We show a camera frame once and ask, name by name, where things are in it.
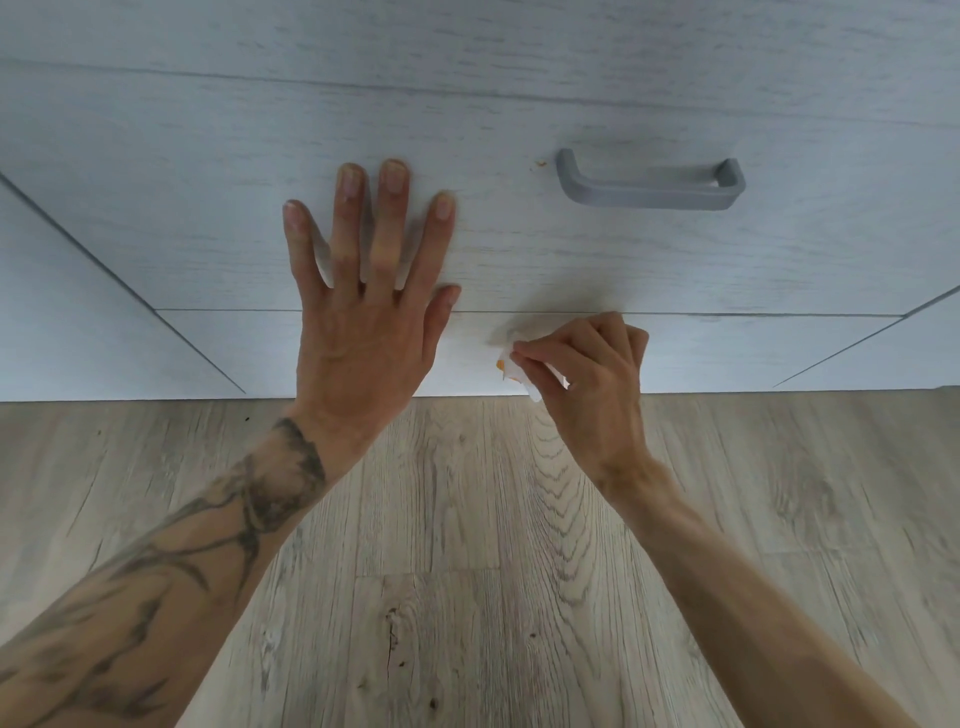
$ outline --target drawer handle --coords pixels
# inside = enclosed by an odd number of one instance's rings
[[[581,174],[572,149],[561,149],[557,154],[557,174],[567,197],[591,207],[727,209],[747,187],[743,171],[733,158],[724,160],[716,168],[717,186],[591,180]]]

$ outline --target white tissue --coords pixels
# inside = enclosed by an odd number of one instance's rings
[[[540,390],[534,386],[534,383],[530,381],[523,370],[520,369],[517,364],[514,363],[514,360],[510,358],[510,354],[514,351],[515,341],[528,341],[528,338],[526,336],[521,336],[515,331],[511,331],[507,335],[507,346],[503,348],[503,351],[500,353],[500,358],[496,360],[496,368],[503,372],[504,379],[512,379],[513,381],[518,381],[520,384],[522,384],[526,388],[527,394],[530,395],[531,400],[540,401],[543,399],[543,397],[540,395]],[[564,379],[553,367],[550,367],[550,371],[553,372],[554,376],[559,379],[561,384],[565,387],[566,379]]]

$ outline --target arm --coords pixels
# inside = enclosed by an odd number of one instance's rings
[[[682,499],[646,447],[648,335],[618,314],[571,322],[514,361],[577,463],[663,578],[747,726],[915,726],[883,689]],[[564,389],[549,364],[573,385]]]
[[[287,536],[413,396],[459,293],[433,295],[454,202],[434,199],[396,294],[409,173],[389,161],[381,170],[372,273],[362,285],[365,183],[361,168],[341,169],[332,288],[317,269],[321,238],[309,212],[284,207],[303,305],[294,403],[200,497],[0,647],[0,725],[174,725]]]

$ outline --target floor plank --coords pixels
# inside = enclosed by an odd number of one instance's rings
[[[505,661],[513,725],[661,725],[646,604],[622,522],[542,405],[500,400],[497,453]]]
[[[346,725],[507,725],[495,570],[356,580]]]
[[[735,495],[761,553],[871,546],[850,483],[811,452],[805,411],[789,397],[705,399]]]
[[[960,705],[927,657],[879,552],[797,552],[763,557],[764,570],[924,726],[953,724]],[[953,713],[938,711],[953,706]]]
[[[283,404],[0,404],[0,639]],[[923,725],[955,722],[960,390],[644,412],[710,522]],[[391,723],[738,725],[649,559],[525,398],[415,402],[280,552],[181,725]]]
[[[414,400],[363,464],[358,575],[499,566],[487,400]]]

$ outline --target finger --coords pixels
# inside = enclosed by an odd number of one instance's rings
[[[604,341],[600,332],[587,319],[574,319],[558,334],[562,341],[570,345],[584,356],[605,367],[616,364],[617,355],[610,344]]]
[[[394,299],[396,269],[403,247],[410,196],[410,172],[398,159],[387,159],[380,167],[376,197],[376,223],[370,249],[370,274],[364,300],[389,303]]]
[[[427,369],[437,357],[437,345],[444,333],[453,305],[460,298],[460,286],[450,285],[437,292],[423,313],[423,363]]]
[[[523,370],[530,382],[537,387],[537,391],[543,397],[543,403],[546,404],[547,410],[552,414],[553,407],[560,403],[560,397],[566,392],[560,380],[547,369],[545,364],[541,364],[534,359],[529,359],[517,352],[510,354],[510,359]]]
[[[333,301],[338,304],[351,303],[360,296],[360,217],[366,180],[363,167],[356,164],[344,164],[337,173],[330,256]]]
[[[623,316],[616,311],[608,311],[590,316],[588,321],[615,352],[631,364],[634,363],[634,353],[630,348],[630,337],[627,336],[627,325],[623,323]]]
[[[423,237],[413,263],[410,275],[403,287],[403,300],[416,308],[424,308],[437,284],[444,267],[446,249],[453,237],[456,220],[457,201],[449,192],[441,192],[433,198],[423,226]]]
[[[517,341],[514,351],[528,359],[549,364],[570,382],[583,381],[596,367],[567,342],[548,336],[536,341]]]
[[[318,308],[328,290],[317,267],[312,229],[313,218],[302,202],[290,200],[283,206],[283,233],[290,254],[290,272],[297,282],[304,311]]]
[[[634,364],[639,371],[643,364],[643,355],[647,351],[647,343],[650,341],[650,334],[642,328],[627,327],[627,338],[630,340],[630,351],[634,356]]]

